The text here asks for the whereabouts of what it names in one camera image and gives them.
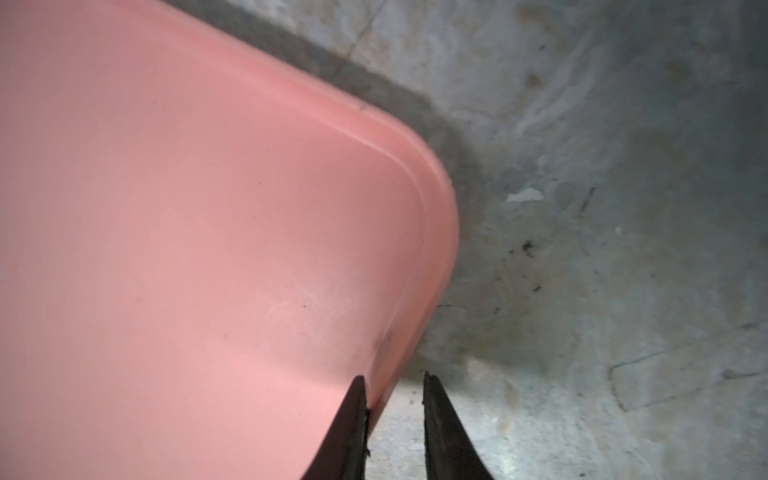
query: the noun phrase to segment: pink plastic container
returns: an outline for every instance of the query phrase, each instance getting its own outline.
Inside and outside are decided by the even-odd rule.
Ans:
[[[407,127],[171,7],[0,3],[0,478],[299,478],[457,224]]]

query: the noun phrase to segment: black plastic piece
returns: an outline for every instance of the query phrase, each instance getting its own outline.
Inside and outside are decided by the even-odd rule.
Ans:
[[[493,480],[437,376],[424,372],[427,480]]]
[[[357,376],[302,479],[363,480],[366,477],[367,442],[366,382],[362,376]]]

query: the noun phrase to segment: crack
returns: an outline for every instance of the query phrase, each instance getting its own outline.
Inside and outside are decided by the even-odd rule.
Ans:
[[[679,399],[679,398],[684,398],[686,396],[696,395],[697,393],[702,392],[704,390],[709,390],[709,389],[712,389],[712,388],[714,388],[716,386],[722,385],[724,382],[727,382],[728,380],[748,379],[748,378],[751,378],[751,377],[754,377],[754,376],[766,375],[766,374],[768,374],[768,370],[762,371],[762,372],[741,373],[741,372],[734,372],[731,369],[725,369],[720,374],[722,379],[719,382],[715,382],[715,383],[713,383],[712,385],[709,385],[709,386],[697,387],[697,388],[695,388],[693,390],[690,390],[689,392],[683,392],[683,393],[680,393],[680,394],[677,394],[677,395],[668,396],[668,397],[663,398],[663,399],[654,400],[653,402],[649,402],[649,403],[647,403],[645,405],[638,406],[638,407],[635,407],[633,409],[628,409],[624,405],[624,403],[621,401],[621,396],[619,396],[618,390],[616,388],[616,382],[614,381],[614,370],[619,368],[620,366],[632,365],[633,363],[642,362],[642,361],[647,360],[649,358],[653,358],[655,356],[663,355],[665,353],[671,353],[671,352],[674,352],[675,350],[678,350],[678,349],[681,349],[681,348],[684,348],[684,347],[696,345],[698,343],[702,343],[702,342],[706,342],[706,341],[712,341],[714,339],[717,339],[717,338],[719,338],[721,336],[724,336],[724,335],[728,335],[730,333],[735,333],[735,332],[739,332],[739,331],[742,331],[742,330],[758,329],[758,328],[760,328],[760,324],[759,323],[745,323],[745,324],[743,324],[741,326],[738,326],[735,329],[732,329],[732,330],[730,330],[728,332],[718,333],[716,335],[712,335],[712,336],[707,337],[705,339],[699,339],[699,340],[697,340],[695,342],[686,343],[684,345],[676,346],[673,349],[664,350],[663,352],[651,353],[650,355],[643,356],[643,357],[641,357],[639,359],[630,360],[628,362],[618,363],[616,365],[608,367],[607,379],[608,379],[608,382],[611,385],[611,395],[613,395],[614,400],[615,400],[616,404],[618,405],[619,409],[622,412],[624,412],[624,413],[629,413],[629,412],[634,412],[634,411],[640,410],[640,409],[646,409],[646,408],[654,406],[654,405],[659,405],[660,403],[669,402],[670,400],[675,400],[675,399]]]
[[[721,336],[729,335],[729,334],[731,334],[731,333],[739,332],[739,331],[741,331],[741,330],[752,330],[752,329],[757,329],[759,326],[760,326],[760,325],[759,325],[759,324],[757,324],[757,323],[745,323],[745,324],[743,324],[743,325],[740,325],[740,326],[736,327],[735,329],[732,329],[732,330],[728,330],[727,332],[715,333],[715,334],[714,334],[714,335],[712,335],[712,336],[708,336],[708,337],[706,337],[706,338],[702,338],[702,339],[694,340],[693,342],[689,342],[689,343],[683,343],[683,344],[681,344],[681,345],[675,346],[675,347],[673,347],[673,348],[671,348],[671,349],[668,349],[668,350],[662,350],[662,351],[660,351],[660,352],[649,353],[648,355],[646,355],[646,356],[642,356],[642,357],[640,357],[639,359],[635,359],[635,360],[628,360],[627,362],[621,362],[621,363],[617,363],[616,365],[613,365],[611,368],[612,368],[612,369],[616,369],[616,368],[618,368],[618,367],[620,367],[620,366],[625,366],[625,365],[632,365],[633,363],[642,362],[643,360],[647,360],[647,359],[649,359],[649,358],[653,358],[653,357],[655,357],[655,356],[663,355],[663,354],[665,354],[665,353],[672,353],[672,352],[674,352],[675,350],[679,350],[679,349],[684,349],[684,348],[685,348],[685,347],[687,347],[687,346],[694,346],[694,345],[697,345],[697,344],[699,344],[699,343],[703,343],[703,342],[710,342],[710,341],[713,341],[713,340],[715,340],[715,339],[718,339],[718,338],[720,338]]]
[[[360,43],[362,40],[362,37],[368,33],[368,31],[373,26],[373,21],[376,20],[376,17],[379,16],[379,13],[384,9],[384,5],[386,5],[389,2],[389,0],[383,0],[382,4],[379,5],[379,7],[376,9],[375,12],[373,12],[373,15],[371,15],[371,18],[368,19],[368,23],[366,23],[366,26],[360,30],[360,33],[357,34],[357,37],[355,38],[355,41],[352,42],[352,45],[349,46],[349,50],[347,50],[347,53],[344,54],[343,60],[344,62],[336,67],[336,70],[331,74],[329,80],[333,81],[336,80],[336,76],[341,72],[341,70],[344,68],[344,65],[349,62],[349,59],[352,57],[352,54],[355,52],[355,48],[357,48],[357,44]]]
[[[622,412],[627,413],[627,408],[621,402],[619,392],[616,390],[616,383],[614,382],[614,369],[616,369],[616,366],[612,366],[608,369],[608,382],[611,384],[611,394],[614,396],[614,400],[616,400],[616,405],[619,406],[619,409]]]

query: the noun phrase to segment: dark stain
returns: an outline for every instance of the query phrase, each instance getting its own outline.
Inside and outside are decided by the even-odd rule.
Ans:
[[[589,207],[589,202],[592,201],[592,196],[594,195],[594,191],[597,189],[598,189],[597,187],[592,187],[589,189],[589,191],[587,192],[587,198],[584,198],[584,201],[581,202],[581,207],[579,207],[578,209],[579,216],[581,216],[584,213],[584,211],[587,209],[587,207]]]
[[[515,17],[517,17],[522,24],[538,25],[543,27],[545,31],[549,31],[552,28],[552,19],[549,16],[549,10],[540,5],[519,5],[515,9]]]
[[[531,90],[535,88],[541,88],[541,86],[544,84],[544,81],[539,77],[535,72],[531,71],[528,73],[528,76],[525,77],[525,87],[530,88]]]
[[[523,251],[528,255],[528,258],[535,258],[533,253],[531,253],[531,250],[533,250],[533,242],[526,240],[526,242],[523,243]]]
[[[504,394],[504,397],[510,409],[517,408],[520,400],[520,395],[518,394],[518,391],[515,389],[514,386],[512,386],[511,383],[507,383],[507,391]]]
[[[669,60],[664,68],[675,83],[680,83],[688,77],[688,70],[679,61]]]
[[[735,379],[748,379],[751,376],[758,376],[762,375],[764,372],[752,372],[752,373],[738,373],[734,372],[731,369],[725,369],[723,370],[723,373],[721,373],[723,380],[735,380]]]

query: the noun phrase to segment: gray concrete surface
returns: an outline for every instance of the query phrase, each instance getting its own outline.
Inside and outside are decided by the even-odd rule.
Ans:
[[[768,2],[171,3],[452,176],[458,265],[368,478],[425,477],[423,369],[499,479],[768,475]]]

